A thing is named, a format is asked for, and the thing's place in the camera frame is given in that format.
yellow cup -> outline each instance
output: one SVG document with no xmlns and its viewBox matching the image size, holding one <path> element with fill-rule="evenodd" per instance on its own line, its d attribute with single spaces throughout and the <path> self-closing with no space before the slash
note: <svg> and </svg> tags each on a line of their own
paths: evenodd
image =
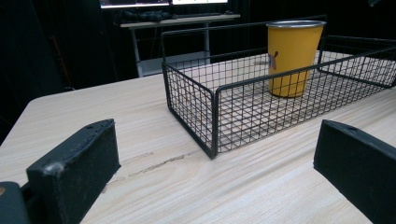
<svg viewBox="0 0 396 224">
<path fill-rule="evenodd" d="M 269 75 L 312 65 L 325 24 L 325 21 L 268 23 Z M 270 79 L 270 92 L 283 97 L 301 96 L 308 76 L 309 71 Z"/>
</svg>

light wood tabletop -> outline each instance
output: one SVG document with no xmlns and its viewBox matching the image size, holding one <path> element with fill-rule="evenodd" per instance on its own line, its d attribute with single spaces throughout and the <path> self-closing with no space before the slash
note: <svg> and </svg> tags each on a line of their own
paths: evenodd
<svg viewBox="0 0 396 224">
<path fill-rule="evenodd" d="M 82 223 L 370 223 L 313 168 L 320 123 L 396 146 L 396 90 L 385 90 L 210 160 L 166 106 L 163 76 L 33 100 L 0 147 L 0 181 L 83 126 L 114 119 L 121 168 Z"/>
</svg>

desk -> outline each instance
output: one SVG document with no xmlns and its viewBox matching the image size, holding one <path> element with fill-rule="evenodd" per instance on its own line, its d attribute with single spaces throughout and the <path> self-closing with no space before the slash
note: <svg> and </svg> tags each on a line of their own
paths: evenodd
<svg viewBox="0 0 396 224">
<path fill-rule="evenodd" d="M 116 121 L 122 167 L 83 223 L 370 223 L 313 168 L 323 119 L 396 146 L 396 90 L 211 161 L 166 107 L 162 76 L 33 100 L 0 147 L 0 181 L 25 169 L 84 125 Z"/>
<path fill-rule="evenodd" d="M 160 22 L 146 21 L 146 22 L 138 22 L 138 23 L 125 23 L 121 24 L 120 28 L 128 28 L 131 30 L 132 35 L 132 43 L 134 46 L 134 56 L 136 59 L 136 67 L 137 74 L 139 77 L 144 77 L 148 75 L 161 73 L 161 62 L 162 58 L 159 59 L 150 59 L 141 61 L 139 55 L 139 48 L 137 46 L 137 39 L 135 30 L 138 29 L 146 29 L 146 28 L 155 28 L 155 27 L 164 27 L 164 26 L 176 26 L 176 25 L 187 25 L 187 24 L 196 24 L 201 23 L 204 25 L 204 28 L 209 26 L 210 22 L 214 21 L 231 21 L 237 18 L 240 18 L 239 14 L 233 15 L 219 15 L 219 16 L 208 16 L 208 17 L 195 17 L 195 18 L 183 18 L 177 20 L 165 20 Z M 207 58 L 210 56 L 210 47 L 209 47 L 209 31 L 205 31 L 205 49 L 200 52 L 194 52 L 189 54 L 177 55 L 173 57 L 168 57 L 168 62 L 180 62 L 185 60 L 193 60 L 197 58 Z"/>
</svg>

monitor screen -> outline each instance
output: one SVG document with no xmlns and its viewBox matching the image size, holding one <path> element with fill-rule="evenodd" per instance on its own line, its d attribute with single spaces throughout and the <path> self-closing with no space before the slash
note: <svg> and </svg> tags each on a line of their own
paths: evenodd
<svg viewBox="0 0 396 224">
<path fill-rule="evenodd" d="M 166 7 L 169 0 L 100 0 L 102 9 L 128 7 Z"/>
<path fill-rule="evenodd" d="M 190 4 L 211 4 L 211 3 L 227 3 L 228 0 L 172 0 L 172 4 L 190 5 Z"/>
</svg>

metal wire mesh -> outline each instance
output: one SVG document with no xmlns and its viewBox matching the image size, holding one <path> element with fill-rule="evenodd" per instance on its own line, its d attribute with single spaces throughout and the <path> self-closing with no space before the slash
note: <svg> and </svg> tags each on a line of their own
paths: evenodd
<svg viewBox="0 0 396 224">
<path fill-rule="evenodd" d="M 327 36 L 315 64 L 268 75 L 266 49 L 163 63 L 169 109 L 210 158 L 395 86 L 394 41 Z M 269 82 L 303 75 L 301 96 Z"/>
</svg>

